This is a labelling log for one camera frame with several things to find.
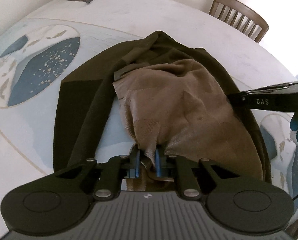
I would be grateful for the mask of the brown two-tone sweater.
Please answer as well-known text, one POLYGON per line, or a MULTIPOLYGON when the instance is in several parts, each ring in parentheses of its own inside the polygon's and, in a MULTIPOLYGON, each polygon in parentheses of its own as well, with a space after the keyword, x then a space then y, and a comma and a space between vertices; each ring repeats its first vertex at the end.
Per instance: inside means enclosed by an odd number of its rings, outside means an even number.
POLYGON ((144 151, 148 188, 155 151, 192 161, 209 158, 229 170, 270 183, 271 165, 254 115, 233 106, 238 87, 203 48, 189 48, 162 31, 119 43, 61 81, 53 137, 53 170, 95 155, 115 99, 127 134, 144 151))

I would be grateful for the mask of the patterned white blue table mat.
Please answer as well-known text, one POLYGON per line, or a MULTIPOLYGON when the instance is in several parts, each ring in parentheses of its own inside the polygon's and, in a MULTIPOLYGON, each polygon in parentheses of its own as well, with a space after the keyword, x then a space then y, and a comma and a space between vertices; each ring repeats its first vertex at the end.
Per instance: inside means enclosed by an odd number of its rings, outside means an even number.
MULTIPOLYGON (((249 38, 225 28, 188 29, 173 38, 204 48, 240 90, 291 80, 249 38)), ((0 198, 53 171, 53 130, 61 80, 93 56, 135 36, 93 24, 29 18, 0 37, 0 198)))

